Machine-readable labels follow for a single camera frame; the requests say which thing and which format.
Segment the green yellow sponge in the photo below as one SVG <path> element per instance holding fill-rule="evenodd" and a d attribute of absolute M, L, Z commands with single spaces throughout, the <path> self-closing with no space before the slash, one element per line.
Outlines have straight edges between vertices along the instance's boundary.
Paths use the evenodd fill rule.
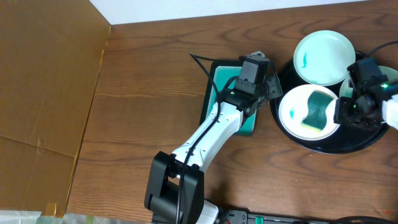
<path fill-rule="evenodd" d="M 333 101 L 333 97 L 320 91 L 314 91 L 308 97 L 308 114 L 301 121 L 301 125 L 315 131 L 323 131 L 327 124 L 326 109 Z"/>

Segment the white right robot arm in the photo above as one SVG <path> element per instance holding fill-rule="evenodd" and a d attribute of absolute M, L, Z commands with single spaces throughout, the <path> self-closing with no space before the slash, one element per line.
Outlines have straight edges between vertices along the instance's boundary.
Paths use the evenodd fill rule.
<path fill-rule="evenodd" d="M 397 80 L 385 75 L 353 85 L 352 97 L 336 101 L 336 124 L 372 130 L 382 124 L 397 128 Z"/>

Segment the white plate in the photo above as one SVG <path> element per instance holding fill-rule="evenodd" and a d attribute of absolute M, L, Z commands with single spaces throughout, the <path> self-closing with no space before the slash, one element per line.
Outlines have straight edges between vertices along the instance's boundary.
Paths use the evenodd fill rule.
<path fill-rule="evenodd" d="M 308 114 L 307 100 L 314 91 L 320 91 L 333 97 L 333 101 L 326 109 L 327 124 L 323 131 L 315 131 L 301 125 L 301 121 Z M 338 97 L 330 89 L 319 85 L 300 85 L 284 95 L 279 105 L 279 118 L 284 128 L 293 136 L 317 141 L 331 136 L 340 126 L 334 122 L 336 101 Z"/>

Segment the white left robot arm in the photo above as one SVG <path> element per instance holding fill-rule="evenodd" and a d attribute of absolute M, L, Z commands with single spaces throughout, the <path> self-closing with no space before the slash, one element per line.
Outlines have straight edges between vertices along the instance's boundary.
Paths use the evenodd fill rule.
<path fill-rule="evenodd" d="M 171 154 L 158 152 L 150 168 L 144 199 L 146 209 L 169 223 L 218 223 L 219 208 L 205 200 L 204 175 L 224 143 L 260 105 L 280 97 L 277 74 L 259 83 L 229 79 L 216 94 L 210 115 L 194 134 Z"/>

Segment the mint green plate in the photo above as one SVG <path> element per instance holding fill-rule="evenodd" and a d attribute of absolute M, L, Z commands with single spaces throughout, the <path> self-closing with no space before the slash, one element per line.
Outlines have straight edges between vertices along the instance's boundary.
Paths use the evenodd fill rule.
<path fill-rule="evenodd" d="M 321 86 L 335 85 L 347 76 L 356 61 L 352 43 L 332 30 L 320 30 L 304 37 L 297 45 L 293 63 L 300 78 Z"/>
<path fill-rule="evenodd" d="M 390 80 L 395 80 L 398 77 L 398 71 L 393 69 L 393 68 L 385 67 L 385 66 L 380 65 L 379 69 L 380 69 L 380 71 L 381 71 L 381 73 L 383 75 L 387 75 L 387 78 L 388 78 L 389 81 Z M 351 81 L 351 78 L 350 78 L 350 76 L 348 76 L 343 81 L 343 83 L 341 84 L 340 97 L 342 97 L 342 96 L 343 97 L 348 97 L 348 98 L 352 97 L 352 95 L 353 95 L 353 87 L 349 86 L 350 81 Z"/>

